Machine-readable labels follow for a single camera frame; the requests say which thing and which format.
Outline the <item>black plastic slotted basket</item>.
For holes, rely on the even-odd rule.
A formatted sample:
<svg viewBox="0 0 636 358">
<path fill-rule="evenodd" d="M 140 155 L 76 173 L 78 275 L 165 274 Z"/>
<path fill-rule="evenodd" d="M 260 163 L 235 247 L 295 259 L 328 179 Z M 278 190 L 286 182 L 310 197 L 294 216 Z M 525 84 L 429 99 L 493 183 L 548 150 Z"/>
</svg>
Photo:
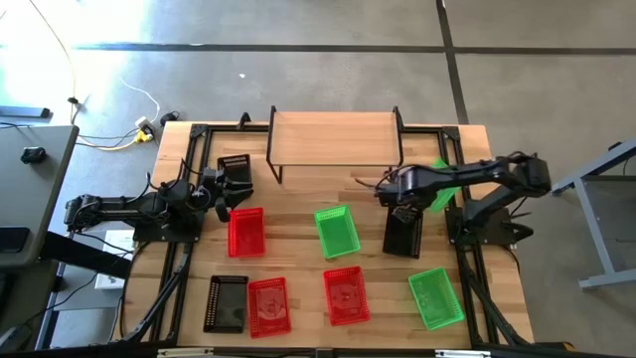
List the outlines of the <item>black plastic slotted basket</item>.
<svg viewBox="0 0 636 358">
<path fill-rule="evenodd" d="M 418 259 L 420 256 L 423 214 L 417 213 L 407 223 L 394 215 L 389 208 L 385 228 L 383 252 L 403 258 Z"/>
<path fill-rule="evenodd" d="M 243 333 L 247 314 L 247 283 L 244 275 L 213 275 L 204 318 L 205 333 Z"/>
<path fill-rule="evenodd" d="M 217 160 L 219 170 L 223 170 L 226 177 L 233 181 L 250 182 L 250 157 L 248 154 L 220 157 Z"/>
</svg>

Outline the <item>red plastic slotted basket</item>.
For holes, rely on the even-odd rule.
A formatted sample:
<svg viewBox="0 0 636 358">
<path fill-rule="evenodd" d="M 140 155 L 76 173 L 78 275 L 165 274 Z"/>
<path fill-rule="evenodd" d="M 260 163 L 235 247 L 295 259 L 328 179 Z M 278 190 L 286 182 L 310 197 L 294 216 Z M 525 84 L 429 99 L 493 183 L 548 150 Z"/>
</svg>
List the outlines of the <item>red plastic slotted basket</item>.
<svg viewBox="0 0 636 358">
<path fill-rule="evenodd" d="M 231 211 L 228 231 L 230 258 L 261 257 L 265 254 L 264 216 L 262 208 Z"/>
<path fill-rule="evenodd" d="M 363 271 L 360 267 L 325 270 L 323 281 L 332 326 L 366 322 L 371 319 Z"/>
<path fill-rule="evenodd" d="M 247 285 L 248 323 L 251 338 L 291 332 L 286 279 L 275 277 Z"/>
</svg>

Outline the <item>black phone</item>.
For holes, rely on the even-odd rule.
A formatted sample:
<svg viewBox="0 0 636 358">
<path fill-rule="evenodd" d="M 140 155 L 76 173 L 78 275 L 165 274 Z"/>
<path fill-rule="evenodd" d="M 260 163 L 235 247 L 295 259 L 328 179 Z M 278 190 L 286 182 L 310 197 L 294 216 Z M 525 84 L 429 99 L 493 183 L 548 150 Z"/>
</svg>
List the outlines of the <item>black phone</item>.
<svg viewBox="0 0 636 358">
<path fill-rule="evenodd" d="M 0 254 L 21 253 L 29 235 L 25 227 L 0 227 Z"/>
</svg>

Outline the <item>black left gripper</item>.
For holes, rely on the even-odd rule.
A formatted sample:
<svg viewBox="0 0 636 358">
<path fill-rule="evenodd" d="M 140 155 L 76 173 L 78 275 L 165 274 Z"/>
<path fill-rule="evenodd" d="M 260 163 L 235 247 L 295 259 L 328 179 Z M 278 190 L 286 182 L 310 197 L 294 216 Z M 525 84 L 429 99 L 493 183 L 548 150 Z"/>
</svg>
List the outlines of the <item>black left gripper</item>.
<svg viewBox="0 0 636 358">
<path fill-rule="evenodd" d="M 244 200 L 247 200 L 253 192 L 251 182 L 230 182 L 227 184 L 227 175 L 224 169 L 213 169 L 206 167 L 202 172 L 202 182 L 199 186 L 204 194 L 201 207 L 212 208 L 220 200 L 225 208 L 235 208 Z"/>
</svg>

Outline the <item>black aluminium table frame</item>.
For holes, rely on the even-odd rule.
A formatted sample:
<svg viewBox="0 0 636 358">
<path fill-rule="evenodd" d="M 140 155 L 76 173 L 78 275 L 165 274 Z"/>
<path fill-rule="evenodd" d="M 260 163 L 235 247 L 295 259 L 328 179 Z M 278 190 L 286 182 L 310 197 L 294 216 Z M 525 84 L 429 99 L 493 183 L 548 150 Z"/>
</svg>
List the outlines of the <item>black aluminium table frame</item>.
<svg viewBox="0 0 636 358">
<path fill-rule="evenodd" d="M 402 135 L 405 163 L 433 163 L 438 157 L 455 162 L 461 148 L 466 162 L 489 159 L 484 126 L 407 125 Z M 193 249 L 177 334 L 178 346 L 320 347 L 320 348 L 469 348 L 466 320 L 427 330 L 420 318 L 407 279 L 428 269 L 445 268 L 455 292 L 462 291 L 454 248 L 447 239 L 443 213 L 425 214 L 420 258 L 399 258 L 382 252 L 387 209 L 370 190 L 354 181 L 377 182 L 386 169 L 366 167 L 285 167 L 282 185 L 265 161 L 267 132 L 214 132 L 210 164 L 220 156 L 249 154 L 255 192 L 242 207 L 264 210 L 265 254 L 231 259 L 227 225 L 214 210 L 207 216 L 202 237 Z M 314 213 L 349 205 L 361 241 L 353 254 L 327 260 L 323 256 Z M 158 294 L 168 245 L 150 244 L 135 260 L 124 298 L 122 329 L 130 332 Z M 513 257 L 499 247 L 482 249 L 485 275 L 493 300 L 517 332 L 534 336 Z M 366 284 L 371 319 L 332 326 L 328 316 L 323 272 L 360 267 Z M 246 275 L 250 282 L 284 277 L 290 305 L 291 331 L 251 338 L 242 334 L 203 331 L 212 275 Z"/>
</svg>

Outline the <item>small black desk device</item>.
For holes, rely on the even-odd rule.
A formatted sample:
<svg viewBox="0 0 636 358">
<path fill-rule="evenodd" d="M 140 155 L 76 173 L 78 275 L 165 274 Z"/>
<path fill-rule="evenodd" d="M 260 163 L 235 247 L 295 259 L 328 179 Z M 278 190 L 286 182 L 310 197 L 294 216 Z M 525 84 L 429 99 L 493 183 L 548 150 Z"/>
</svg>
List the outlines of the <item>small black desk device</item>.
<svg viewBox="0 0 636 358">
<path fill-rule="evenodd" d="M 24 147 L 20 156 L 20 161 L 23 164 L 37 164 L 42 163 L 48 154 L 44 147 Z"/>
</svg>

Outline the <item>grey desk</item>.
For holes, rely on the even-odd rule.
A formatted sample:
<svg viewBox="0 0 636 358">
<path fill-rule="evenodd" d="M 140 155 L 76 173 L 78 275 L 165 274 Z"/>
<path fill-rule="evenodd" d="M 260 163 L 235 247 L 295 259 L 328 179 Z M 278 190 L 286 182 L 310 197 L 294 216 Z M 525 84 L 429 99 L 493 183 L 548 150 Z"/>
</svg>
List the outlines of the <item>grey desk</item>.
<svg viewBox="0 0 636 358">
<path fill-rule="evenodd" d="M 0 254 L 0 269 L 28 266 L 39 257 L 77 141 L 75 125 L 0 129 L 0 227 L 25 227 L 21 253 Z M 42 163 L 23 164 L 24 147 L 44 147 Z"/>
</svg>

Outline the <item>blue-grey flat bar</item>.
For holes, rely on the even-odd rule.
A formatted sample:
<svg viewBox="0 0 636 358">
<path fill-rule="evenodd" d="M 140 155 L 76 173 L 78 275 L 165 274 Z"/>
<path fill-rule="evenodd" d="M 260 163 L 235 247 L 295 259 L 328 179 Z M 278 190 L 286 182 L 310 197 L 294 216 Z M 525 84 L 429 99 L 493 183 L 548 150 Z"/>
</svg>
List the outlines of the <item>blue-grey flat bar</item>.
<svg viewBox="0 0 636 358">
<path fill-rule="evenodd" d="M 0 117 L 49 118 L 50 115 L 46 107 L 0 105 Z"/>
</svg>

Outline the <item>wooden shelf with black legs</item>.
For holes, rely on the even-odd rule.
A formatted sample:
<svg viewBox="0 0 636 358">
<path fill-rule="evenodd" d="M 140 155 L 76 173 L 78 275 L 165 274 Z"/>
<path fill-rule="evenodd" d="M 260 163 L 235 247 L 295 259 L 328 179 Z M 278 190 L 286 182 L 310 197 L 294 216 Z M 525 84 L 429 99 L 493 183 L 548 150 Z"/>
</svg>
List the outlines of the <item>wooden shelf with black legs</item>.
<svg viewBox="0 0 636 358">
<path fill-rule="evenodd" d="M 285 167 L 397 167 L 403 164 L 399 109 L 270 109 L 265 160 L 277 182 Z"/>
</svg>

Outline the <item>white paper sheet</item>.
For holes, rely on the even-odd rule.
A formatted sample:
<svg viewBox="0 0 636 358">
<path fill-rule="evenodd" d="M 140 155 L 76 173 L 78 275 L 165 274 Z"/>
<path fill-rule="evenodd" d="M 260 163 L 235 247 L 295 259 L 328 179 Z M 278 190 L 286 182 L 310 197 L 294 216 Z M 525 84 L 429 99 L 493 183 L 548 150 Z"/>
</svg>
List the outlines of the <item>white paper sheet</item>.
<svg viewBox="0 0 636 358">
<path fill-rule="evenodd" d="M 94 288 L 100 290 L 122 289 L 125 280 L 123 278 L 99 273 L 94 282 Z"/>
<path fill-rule="evenodd" d="M 103 249 L 111 254 L 130 260 L 134 252 L 132 230 L 109 230 L 104 235 Z"/>
</svg>

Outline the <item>grey metal stand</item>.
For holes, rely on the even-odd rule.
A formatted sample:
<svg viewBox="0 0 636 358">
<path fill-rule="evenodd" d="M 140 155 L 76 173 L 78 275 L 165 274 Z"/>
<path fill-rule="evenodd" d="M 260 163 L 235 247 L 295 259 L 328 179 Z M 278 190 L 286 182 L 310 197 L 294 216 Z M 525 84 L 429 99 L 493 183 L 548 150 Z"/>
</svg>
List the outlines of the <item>grey metal stand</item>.
<svg viewBox="0 0 636 358">
<path fill-rule="evenodd" d="M 636 162 L 636 138 L 613 144 L 552 186 L 554 196 L 575 191 L 603 268 L 602 274 L 578 282 L 583 290 L 636 281 L 636 267 L 622 268 L 618 260 L 621 244 L 636 245 L 636 175 L 607 173 L 630 159 Z"/>
</svg>

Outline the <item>black desk leg bar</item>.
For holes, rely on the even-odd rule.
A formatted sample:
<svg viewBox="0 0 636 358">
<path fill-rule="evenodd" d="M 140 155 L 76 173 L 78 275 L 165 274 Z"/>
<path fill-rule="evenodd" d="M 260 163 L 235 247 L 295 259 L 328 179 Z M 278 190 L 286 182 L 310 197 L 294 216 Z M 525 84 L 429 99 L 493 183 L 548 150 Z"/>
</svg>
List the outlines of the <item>black desk leg bar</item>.
<svg viewBox="0 0 636 358">
<path fill-rule="evenodd" d="M 66 265 L 90 269 L 117 278 L 126 278 L 131 269 L 131 260 L 126 254 L 118 256 L 76 242 L 59 234 L 48 232 L 39 252 L 39 259 L 55 260 Z"/>
</svg>

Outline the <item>green plastic slotted basket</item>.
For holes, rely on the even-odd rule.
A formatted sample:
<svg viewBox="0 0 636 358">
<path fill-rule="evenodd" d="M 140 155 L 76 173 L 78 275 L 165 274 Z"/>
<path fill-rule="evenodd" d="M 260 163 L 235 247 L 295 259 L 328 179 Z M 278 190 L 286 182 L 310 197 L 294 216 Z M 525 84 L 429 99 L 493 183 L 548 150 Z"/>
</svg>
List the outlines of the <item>green plastic slotted basket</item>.
<svg viewBox="0 0 636 358">
<path fill-rule="evenodd" d="M 433 268 L 408 279 L 413 299 L 427 330 L 462 321 L 465 316 L 444 268 Z"/>
<path fill-rule="evenodd" d="M 348 205 L 314 213 L 324 257 L 328 260 L 358 252 L 360 239 Z"/>
<path fill-rule="evenodd" d="M 432 164 L 432 167 L 435 169 L 443 169 L 443 168 L 446 168 L 447 166 L 448 164 L 441 158 L 437 158 L 435 162 Z M 442 211 L 460 190 L 461 190 L 460 187 L 452 187 L 452 188 L 439 190 L 436 193 L 436 198 L 428 207 L 428 210 L 432 213 L 437 213 Z"/>
</svg>

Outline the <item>silver metal bracket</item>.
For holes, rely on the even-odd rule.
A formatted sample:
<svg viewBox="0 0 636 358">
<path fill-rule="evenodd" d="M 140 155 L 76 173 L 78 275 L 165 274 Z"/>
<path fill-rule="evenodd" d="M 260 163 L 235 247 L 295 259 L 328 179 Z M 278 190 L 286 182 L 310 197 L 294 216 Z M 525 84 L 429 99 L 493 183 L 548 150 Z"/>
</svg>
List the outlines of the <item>silver metal bracket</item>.
<svg viewBox="0 0 636 358">
<path fill-rule="evenodd" d="M 159 349 L 156 358 L 207 358 L 213 355 L 213 348 L 166 348 Z"/>
<path fill-rule="evenodd" d="M 492 358 L 489 351 L 481 350 L 446 350 L 434 351 L 435 358 Z"/>
</svg>

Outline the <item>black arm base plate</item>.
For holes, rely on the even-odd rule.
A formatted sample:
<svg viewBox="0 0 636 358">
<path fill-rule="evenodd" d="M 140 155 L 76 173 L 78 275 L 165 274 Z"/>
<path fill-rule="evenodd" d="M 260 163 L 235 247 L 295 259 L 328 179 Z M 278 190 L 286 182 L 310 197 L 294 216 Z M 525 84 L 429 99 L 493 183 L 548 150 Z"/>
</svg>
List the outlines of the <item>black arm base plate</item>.
<svg viewBox="0 0 636 358">
<path fill-rule="evenodd" d="M 203 222 L 195 220 L 181 225 L 179 223 L 142 224 L 135 227 L 133 240 L 136 242 L 194 243 L 201 236 Z"/>
<path fill-rule="evenodd" d="M 507 208 L 500 209 L 481 226 L 466 224 L 461 208 L 446 208 L 444 211 L 449 242 L 453 245 L 509 246 L 530 237 L 534 230 L 514 223 Z"/>
</svg>

